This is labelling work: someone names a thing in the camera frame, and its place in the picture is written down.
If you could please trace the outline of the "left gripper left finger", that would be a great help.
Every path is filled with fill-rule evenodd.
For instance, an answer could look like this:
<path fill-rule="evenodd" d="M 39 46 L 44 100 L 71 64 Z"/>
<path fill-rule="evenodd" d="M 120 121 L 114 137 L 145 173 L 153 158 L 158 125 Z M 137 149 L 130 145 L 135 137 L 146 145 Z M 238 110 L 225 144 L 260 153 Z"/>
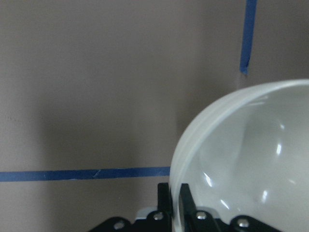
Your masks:
<path fill-rule="evenodd" d="M 157 193 L 157 223 L 159 224 L 160 232 L 172 231 L 172 198 L 168 183 L 159 183 Z"/>

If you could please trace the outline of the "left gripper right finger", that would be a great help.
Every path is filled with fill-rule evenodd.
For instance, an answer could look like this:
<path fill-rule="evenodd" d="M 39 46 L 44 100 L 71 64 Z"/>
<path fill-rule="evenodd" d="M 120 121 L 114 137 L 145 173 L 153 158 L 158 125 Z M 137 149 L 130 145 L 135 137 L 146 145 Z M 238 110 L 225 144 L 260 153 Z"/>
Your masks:
<path fill-rule="evenodd" d="M 182 184 L 180 189 L 180 218 L 185 232 L 205 232 L 209 213 L 197 210 L 189 184 Z"/>

